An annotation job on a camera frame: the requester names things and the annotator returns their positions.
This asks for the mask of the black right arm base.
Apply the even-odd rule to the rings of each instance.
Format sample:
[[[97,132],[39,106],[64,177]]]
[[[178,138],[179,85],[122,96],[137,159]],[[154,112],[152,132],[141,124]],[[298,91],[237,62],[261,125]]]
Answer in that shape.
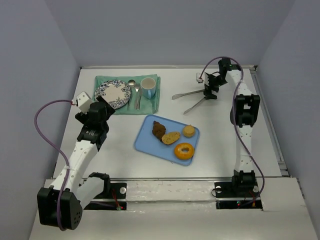
[[[263,209],[257,182],[253,187],[239,191],[232,188],[230,181],[215,182],[211,195],[218,210]]]

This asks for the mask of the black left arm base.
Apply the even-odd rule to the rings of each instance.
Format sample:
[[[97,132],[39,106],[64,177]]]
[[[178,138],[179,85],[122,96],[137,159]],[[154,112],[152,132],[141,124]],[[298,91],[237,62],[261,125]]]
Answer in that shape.
[[[125,211],[127,209],[126,194],[127,183],[112,182],[109,192],[98,194],[84,209],[94,211]]]

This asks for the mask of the stainless steel serving tongs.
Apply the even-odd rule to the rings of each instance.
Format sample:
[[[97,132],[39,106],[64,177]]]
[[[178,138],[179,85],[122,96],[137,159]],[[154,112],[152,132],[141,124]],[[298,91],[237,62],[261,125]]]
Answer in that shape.
[[[190,105],[189,108],[183,112],[183,115],[185,116],[196,109],[198,106],[200,106],[206,100],[206,97],[204,96],[204,90],[202,89],[185,93],[178,93],[173,95],[171,99],[182,99],[180,102],[185,101],[185,106],[187,106],[187,104],[193,103],[193,105]]]

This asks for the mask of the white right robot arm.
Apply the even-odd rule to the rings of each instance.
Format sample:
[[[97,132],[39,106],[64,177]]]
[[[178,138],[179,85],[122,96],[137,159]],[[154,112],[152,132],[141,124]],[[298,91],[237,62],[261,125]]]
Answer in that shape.
[[[215,93],[223,85],[229,84],[233,89],[229,118],[236,135],[236,160],[231,181],[218,183],[214,190],[217,196],[240,196],[253,191],[256,186],[255,161],[251,148],[261,98],[249,90],[244,82],[244,70],[235,59],[227,56],[215,57],[205,66],[208,67],[215,60],[218,60],[218,74],[202,70],[197,80],[204,82],[203,94],[206,100],[216,100],[218,97]]]

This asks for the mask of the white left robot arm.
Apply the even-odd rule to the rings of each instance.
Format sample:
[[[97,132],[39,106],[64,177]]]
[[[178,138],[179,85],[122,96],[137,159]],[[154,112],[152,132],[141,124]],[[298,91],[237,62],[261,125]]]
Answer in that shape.
[[[110,176],[106,173],[93,172],[84,183],[81,181],[107,138],[107,121],[115,110],[101,96],[93,101],[85,91],[70,104],[80,110],[75,118],[82,124],[82,129],[70,157],[55,147],[64,158],[65,166],[49,187],[42,187],[37,193],[40,223],[61,231],[75,230],[85,207],[111,188]]]

